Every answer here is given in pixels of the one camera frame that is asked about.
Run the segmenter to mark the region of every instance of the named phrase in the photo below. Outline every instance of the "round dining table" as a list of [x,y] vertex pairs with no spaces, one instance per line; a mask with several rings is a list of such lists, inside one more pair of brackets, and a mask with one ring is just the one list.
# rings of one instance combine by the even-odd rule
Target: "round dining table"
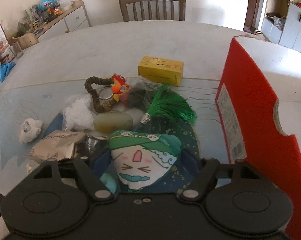
[[[35,164],[24,157],[69,96],[87,93],[87,78],[117,73],[133,80],[143,56],[184,62],[182,83],[174,90],[196,111],[198,155],[227,163],[215,97],[231,39],[241,35],[251,36],[209,24],[138,21],[86,28],[27,48],[0,83],[0,193],[6,195],[26,177],[26,165]],[[44,127],[37,139],[22,145],[18,135],[29,117]],[[0,219],[0,239],[7,232]]]

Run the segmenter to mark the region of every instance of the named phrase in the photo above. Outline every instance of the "brown door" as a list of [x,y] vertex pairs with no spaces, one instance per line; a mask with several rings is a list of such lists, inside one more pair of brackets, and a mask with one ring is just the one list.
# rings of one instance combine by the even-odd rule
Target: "brown door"
[[259,0],[248,0],[245,26],[253,27],[255,25]]

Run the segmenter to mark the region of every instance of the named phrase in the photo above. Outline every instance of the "metal key ring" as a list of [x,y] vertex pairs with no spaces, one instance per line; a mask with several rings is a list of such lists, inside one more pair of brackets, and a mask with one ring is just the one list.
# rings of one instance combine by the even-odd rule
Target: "metal key ring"
[[110,89],[111,89],[111,86],[104,86],[101,90],[99,90],[99,92],[98,92],[98,97],[99,97],[99,99],[101,99],[101,100],[108,100],[108,99],[110,99],[110,98],[113,97],[113,95],[114,95],[113,92],[112,92],[111,96],[109,96],[109,97],[107,97],[107,98],[101,98],[101,97],[100,97],[100,95],[99,95],[100,92],[103,91],[103,90],[106,89],[106,88],[110,88]]

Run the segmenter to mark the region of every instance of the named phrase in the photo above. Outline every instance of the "silver bolt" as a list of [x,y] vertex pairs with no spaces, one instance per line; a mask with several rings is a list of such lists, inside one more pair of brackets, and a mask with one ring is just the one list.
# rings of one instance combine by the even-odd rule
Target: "silver bolt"
[[141,203],[143,203],[140,199],[135,199],[133,202],[137,205],[140,205]]
[[151,198],[145,197],[145,198],[143,198],[143,202],[145,202],[145,203],[151,202]]
[[195,198],[195,197],[198,197],[199,193],[196,190],[187,189],[187,190],[183,191],[183,195],[186,198]]
[[110,197],[111,193],[108,190],[102,189],[95,192],[95,196],[97,198],[108,198]]

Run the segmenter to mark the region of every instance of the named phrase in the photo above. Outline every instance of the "brown paper bag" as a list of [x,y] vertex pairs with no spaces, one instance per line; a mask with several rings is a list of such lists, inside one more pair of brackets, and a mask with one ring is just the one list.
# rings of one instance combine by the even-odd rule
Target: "brown paper bag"
[[54,131],[41,139],[31,150],[29,158],[38,161],[54,158],[57,161],[72,159],[77,155],[76,143],[86,139],[82,132]]

